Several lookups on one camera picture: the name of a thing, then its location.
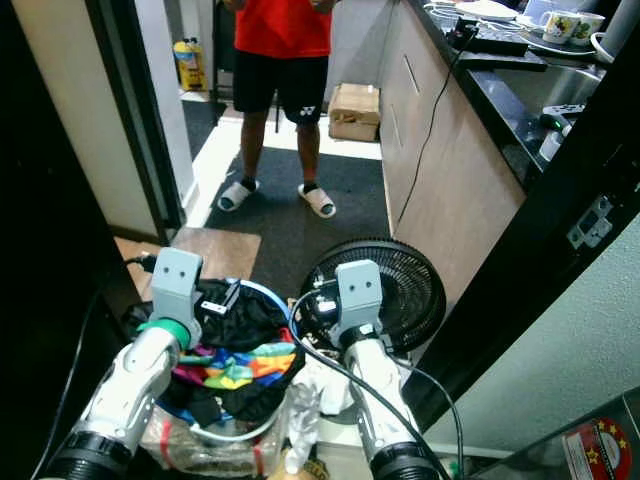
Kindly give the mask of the black garment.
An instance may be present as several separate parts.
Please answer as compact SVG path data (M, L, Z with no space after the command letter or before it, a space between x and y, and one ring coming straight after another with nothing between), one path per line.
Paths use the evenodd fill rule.
M122 321L133 338L148 328L163 337L141 356L123 347L111 374L125 372L134 392L150 393L161 410L206 431L273 419L305 365L279 298L236 279L161 282L154 293Z

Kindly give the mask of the black round floor fan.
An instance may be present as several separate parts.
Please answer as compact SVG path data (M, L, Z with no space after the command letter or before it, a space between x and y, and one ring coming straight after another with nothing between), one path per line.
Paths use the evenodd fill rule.
M343 351L358 338L383 340L393 355L407 355L431 338L443 323L445 291L442 279L428 257L397 239L357 238L335 244L317 259L306 280L337 280L335 268L343 262L369 259L380 269L383 302L380 308L381 332L361 334L355 329L342 337L332 334L334 326L306 326L302 323L302 305L298 302L298 329L314 335L323 346Z

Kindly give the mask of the white slipper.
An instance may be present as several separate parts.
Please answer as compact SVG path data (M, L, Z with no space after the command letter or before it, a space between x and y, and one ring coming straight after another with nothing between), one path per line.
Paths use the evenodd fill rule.
M236 211L244 205L247 198L255 195L259 187L260 183L257 182L256 179L250 179L248 183L246 183L244 179L232 182L220 193L218 200L215 202L215 206L224 212Z
M297 193L319 218L329 219L337 214L337 205L324 188L316 184L301 184L298 186Z

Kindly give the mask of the white plastic bag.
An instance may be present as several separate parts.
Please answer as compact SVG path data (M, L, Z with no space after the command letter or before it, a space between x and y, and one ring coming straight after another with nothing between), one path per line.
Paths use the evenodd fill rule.
M300 474L310 457L319 439L321 416L338 415L352 404L346 375L314 357L303 357L306 364L294 376L289 387L291 404L285 408L285 435L291 448L284 454L284 471L289 475Z

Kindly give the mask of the clear plastic storage box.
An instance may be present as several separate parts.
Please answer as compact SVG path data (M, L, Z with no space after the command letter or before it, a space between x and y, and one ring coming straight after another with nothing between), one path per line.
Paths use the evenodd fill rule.
M276 420L237 435L212 435L157 410L148 420L140 448L172 474L221 480L259 480L275 471L285 444Z

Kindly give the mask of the brown wooden counter cabinet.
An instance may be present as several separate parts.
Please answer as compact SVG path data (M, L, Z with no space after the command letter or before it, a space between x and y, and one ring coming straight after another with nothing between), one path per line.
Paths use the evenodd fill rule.
M381 61L381 154L390 230L429 257L456 305L525 201L480 116L448 76L412 0L392 0Z

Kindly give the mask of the yellow plastic bottle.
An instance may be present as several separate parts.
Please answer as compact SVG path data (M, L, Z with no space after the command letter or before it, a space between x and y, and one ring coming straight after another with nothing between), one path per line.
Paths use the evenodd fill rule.
M172 54L177 69L180 90L183 92L207 92L209 82L204 69L204 49L196 37L174 42Z

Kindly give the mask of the person in red shirt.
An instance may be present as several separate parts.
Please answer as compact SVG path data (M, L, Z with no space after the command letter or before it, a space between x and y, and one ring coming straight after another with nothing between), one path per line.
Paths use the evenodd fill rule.
M296 125L301 184L317 183L332 12L338 0L221 0L234 14L233 108L242 114L238 180L259 180L268 109Z

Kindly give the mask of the silver metal door latch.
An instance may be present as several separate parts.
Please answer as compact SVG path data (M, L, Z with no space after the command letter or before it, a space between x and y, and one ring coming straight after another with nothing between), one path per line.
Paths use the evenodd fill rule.
M612 230L608 214L613 209L608 195L598 195L591 205L582 212L579 220L567 232L567 241L573 250L595 248Z

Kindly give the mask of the steel kitchen sink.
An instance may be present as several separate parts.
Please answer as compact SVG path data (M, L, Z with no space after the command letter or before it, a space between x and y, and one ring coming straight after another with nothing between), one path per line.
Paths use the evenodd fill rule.
M570 67L531 70L497 70L530 116L540 116L544 108L585 105L602 82L598 74Z

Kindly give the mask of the black countertop cooker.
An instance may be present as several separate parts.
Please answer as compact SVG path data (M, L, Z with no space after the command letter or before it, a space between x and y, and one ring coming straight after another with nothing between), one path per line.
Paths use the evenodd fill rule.
M454 50L515 58L521 58L531 47L524 36L507 29L492 28L485 20L466 17L458 19L445 33L445 41Z

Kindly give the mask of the red round sticker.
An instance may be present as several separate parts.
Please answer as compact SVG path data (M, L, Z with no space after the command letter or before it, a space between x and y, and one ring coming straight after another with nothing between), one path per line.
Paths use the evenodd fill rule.
M561 435L570 480L631 480L637 443L612 419L582 422Z

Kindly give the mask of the white plate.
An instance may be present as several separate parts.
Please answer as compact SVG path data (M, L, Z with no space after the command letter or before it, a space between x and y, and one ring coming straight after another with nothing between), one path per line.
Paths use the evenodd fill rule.
M518 15L516 10L497 0L457 0L454 9L465 17L484 20L513 20Z

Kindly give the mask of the white printed mug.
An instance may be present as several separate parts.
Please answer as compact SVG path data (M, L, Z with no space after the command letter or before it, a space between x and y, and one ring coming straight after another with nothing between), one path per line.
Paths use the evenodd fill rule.
M576 12L576 23L570 36L570 45L588 46L590 38L594 33L598 32L605 22L604 15L590 12Z
M548 44L564 45L573 37L573 32L581 23L579 13L567 10L549 10L539 15L541 40Z

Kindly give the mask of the dark door frame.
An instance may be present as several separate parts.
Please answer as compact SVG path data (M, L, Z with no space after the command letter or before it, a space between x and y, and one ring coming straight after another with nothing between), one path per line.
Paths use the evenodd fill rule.
M148 14L141 0L84 0L146 200L145 229L116 228L125 238L170 244L186 225L198 193L180 106L164 4Z

